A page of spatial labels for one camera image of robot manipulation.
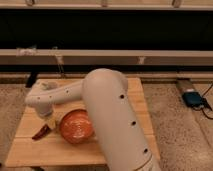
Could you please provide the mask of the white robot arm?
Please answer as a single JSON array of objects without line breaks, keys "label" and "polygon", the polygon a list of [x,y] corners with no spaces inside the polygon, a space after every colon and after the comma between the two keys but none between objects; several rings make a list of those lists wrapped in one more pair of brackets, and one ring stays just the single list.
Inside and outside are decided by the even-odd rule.
[{"label": "white robot arm", "polygon": [[46,118],[55,104],[81,100],[110,171],[161,171],[127,91],[124,74],[102,68],[55,89],[45,90],[41,82],[36,82],[25,103]]}]

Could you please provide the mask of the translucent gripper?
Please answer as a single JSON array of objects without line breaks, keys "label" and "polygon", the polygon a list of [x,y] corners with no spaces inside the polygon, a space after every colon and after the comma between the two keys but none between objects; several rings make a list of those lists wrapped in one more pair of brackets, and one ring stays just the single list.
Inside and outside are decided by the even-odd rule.
[{"label": "translucent gripper", "polygon": [[43,120],[47,120],[46,123],[51,130],[54,130],[56,128],[56,120],[53,115],[53,112],[39,114],[39,117]]}]

